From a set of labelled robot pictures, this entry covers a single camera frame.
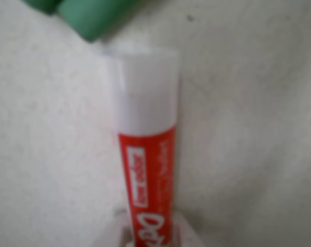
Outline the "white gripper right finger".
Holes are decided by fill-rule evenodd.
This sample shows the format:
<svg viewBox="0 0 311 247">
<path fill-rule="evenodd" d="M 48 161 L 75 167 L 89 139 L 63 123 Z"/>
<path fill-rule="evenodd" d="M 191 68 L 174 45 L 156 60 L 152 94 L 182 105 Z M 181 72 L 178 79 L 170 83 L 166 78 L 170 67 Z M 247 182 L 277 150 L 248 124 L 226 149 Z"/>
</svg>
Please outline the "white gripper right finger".
<svg viewBox="0 0 311 247">
<path fill-rule="evenodd" d="M 172 225 L 172 245 L 175 247 L 190 246 L 187 221 L 181 214 L 174 214 Z"/>
</svg>

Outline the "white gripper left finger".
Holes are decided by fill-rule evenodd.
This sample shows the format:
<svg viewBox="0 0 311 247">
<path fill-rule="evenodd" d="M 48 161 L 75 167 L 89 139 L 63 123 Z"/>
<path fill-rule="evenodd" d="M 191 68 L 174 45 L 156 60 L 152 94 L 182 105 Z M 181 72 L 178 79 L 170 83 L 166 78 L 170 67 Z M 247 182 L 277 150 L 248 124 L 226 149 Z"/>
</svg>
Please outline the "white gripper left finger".
<svg viewBox="0 0 311 247">
<path fill-rule="evenodd" d="M 132 230 L 129 225 L 122 226 L 120 247 L 134 247 Z"/>
</svg>

